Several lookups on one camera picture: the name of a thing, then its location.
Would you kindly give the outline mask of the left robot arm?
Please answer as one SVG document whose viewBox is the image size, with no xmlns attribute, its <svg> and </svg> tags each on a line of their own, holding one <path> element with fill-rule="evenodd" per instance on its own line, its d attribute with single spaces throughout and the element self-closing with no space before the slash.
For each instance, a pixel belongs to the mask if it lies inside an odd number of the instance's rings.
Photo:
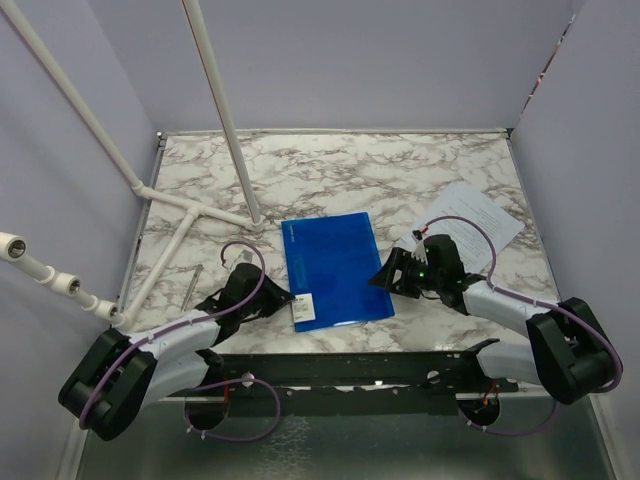
<svg viewBox="0 0 640 480">
<path fill-rule="evenodd" d="M 58 402 L 108 441 L 139 411 L 172 394 L 214 392 L 224 376 L 214 347 L 242 324 L 268 318 L 295 297 L 251 264 L 237 265 L 225 286 L 181 318 L 148 332 L 101 333 L 61 387 Z"/>
</svg>

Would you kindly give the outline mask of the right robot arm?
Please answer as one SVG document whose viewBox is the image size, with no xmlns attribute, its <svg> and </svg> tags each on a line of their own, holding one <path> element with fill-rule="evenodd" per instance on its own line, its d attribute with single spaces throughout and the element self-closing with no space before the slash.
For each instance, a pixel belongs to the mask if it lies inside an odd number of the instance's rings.
<svg viewBox="0 0 640 480">
<path fill-rule="evenodd" d="M 481 391 L 505 378 L 542 386 L 556 401 L 570 405 L 614 383 L 622 367 L 588 304 L 571 298 L 559 304 L 527 301 L 501 292 L 485 276 L 465 270 L 455 242 L 447 235 L 426 237 L 411 253 L 392 249 L 372 287 L 408 298 L 433 292 L 447 307 L 497 323 L 526 338 L 524 344 L 491 340 L 459 367 L 461 383 Z"/>
</svg>

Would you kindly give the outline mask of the blue clip file folder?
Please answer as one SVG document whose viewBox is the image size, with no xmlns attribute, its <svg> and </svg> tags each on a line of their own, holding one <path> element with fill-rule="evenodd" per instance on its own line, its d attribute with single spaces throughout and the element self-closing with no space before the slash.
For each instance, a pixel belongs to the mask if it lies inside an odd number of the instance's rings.
<svg viewBox="0 0 640 480">
<path fill-rule="evenodd" d="M 390 294 L 368 284 L 382 264 L 367 213 L 287 220 L 281 230 L 296 332 L 395 315 Z"/>
</svg>

